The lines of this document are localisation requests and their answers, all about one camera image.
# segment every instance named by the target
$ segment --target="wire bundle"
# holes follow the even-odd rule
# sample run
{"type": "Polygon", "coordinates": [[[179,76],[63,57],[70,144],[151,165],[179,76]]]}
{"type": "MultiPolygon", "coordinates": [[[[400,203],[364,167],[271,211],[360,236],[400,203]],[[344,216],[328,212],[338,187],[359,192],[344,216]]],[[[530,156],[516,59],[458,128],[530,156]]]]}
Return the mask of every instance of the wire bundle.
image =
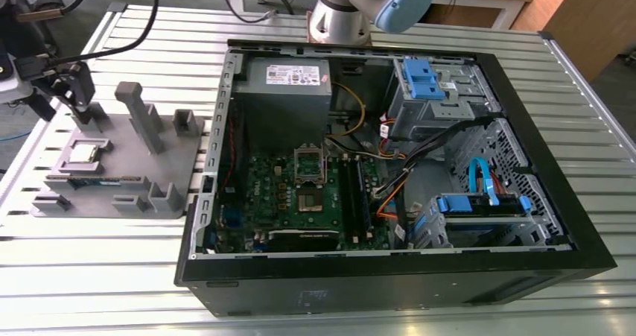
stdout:
{"type": "Polygon", "coordinates": [[[396,196],[398,191],[404,187],[408,175],[418,165],[419,159],[424,158],[434,150],[444,146],[448,140],[463,130],[470,127],[488,125],[494,121],[491,117],[476,118],[471,121],[462,121],[458,124],[448,127],[426,139],[414,149],[408,157],[404,159],[400,173],[375,191],[376,195],[382,195],[387,190],[392,188],[392,192],[384,199],[384,202],[378,209],[378,216],[383,218],[395,218],[395,215],[384,213],[384,207],[388,205],[391,199],[396,196]]]}
{"type": "MultiPolygon", "coordinates": [[[[386,122],[382,123],[382,125],[391,125],[391,124],[395,124],[396,123],[396,119],[391,118],[390,120],[387,120],[386,122]]],[[[382,139],[380,141],[380,146],[378,146],[378,153],[380,154],[380,156],[383,157],[395,157],[396,154],[395,153],[387,153],[384,151],[384,146],[387,145],[387,142],[388,142],[388,139],[382,139]]],[[[406,159],[407,158],[407,155],[404,153],[400,153],[399,157],[402,159],[406,159]]]]}

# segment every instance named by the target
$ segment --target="slotted aluminum worktable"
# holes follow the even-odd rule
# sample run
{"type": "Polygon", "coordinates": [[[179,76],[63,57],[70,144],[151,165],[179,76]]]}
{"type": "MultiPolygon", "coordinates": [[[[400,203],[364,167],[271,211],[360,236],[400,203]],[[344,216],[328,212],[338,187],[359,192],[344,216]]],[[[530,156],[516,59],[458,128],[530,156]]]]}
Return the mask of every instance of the slotted aluminum worktable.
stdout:
{"type": "MultiPolygon", "coordinates": [[[[140,6],[107,13],[86,51],[128,44],[148,15],[150,8],[140,6]]],[[[95,100],[108,112],[123,112],[115,86],[138,81],[160,112],[188,108],[211,116],[227,39],[302,42],[306,33],[304,17],[248,26],[228,12],[163,8],[138,49],[90,62],[95,100]]],[[[59,113],[51,124],[38,124],[0,183],[0,333],[635,335],[635,146],[560,49],[532,33],[426,25],[400,35],[376,31],[372,39],[376,45],[498,55],[619,267],[502,306],[216,319],[174,286],[184,219],[30,215],[72,129],[71,118],[59,113]]],[[[194,187],[199,179],[195,173],[194,187]]]]}

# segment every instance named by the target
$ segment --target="blue drive bracket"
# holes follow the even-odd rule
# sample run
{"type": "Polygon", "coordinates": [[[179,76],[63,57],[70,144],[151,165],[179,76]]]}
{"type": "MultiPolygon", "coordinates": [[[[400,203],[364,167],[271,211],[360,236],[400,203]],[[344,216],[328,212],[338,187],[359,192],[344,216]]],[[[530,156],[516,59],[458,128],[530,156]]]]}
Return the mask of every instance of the blue drive bracket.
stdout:
{"type": "Polygon", "coordinates": [[[499,206],[499,198],[495,193],[495,183],[490,176],[488,162],[482,157],[474,157],[468,167],[468,191],[478,193],[478,167],[482,169],[482,179],[484,181],[484,192],[488,194],[491,206],[499,206]]]}
{"type": "Polygon", "coordinates": [[[474,207],[468,196],[451,195],[438,198],[438,207],[442,213],[447,212],[472,212],[474,207]]]}
{"type": "Polygon", "coordinates": [[[530,213],[532,211],[532,201],[530,200],[528,196],[520,196],[519,203],[522,204],[526,213],[530,213]]]}
{"type": "Polygon", "coordinates": [[[404,59],[404,76],[411,85],[414,99],[444,100],[447,93],[438,86],[435,73],[428,60],[404,59]]]}

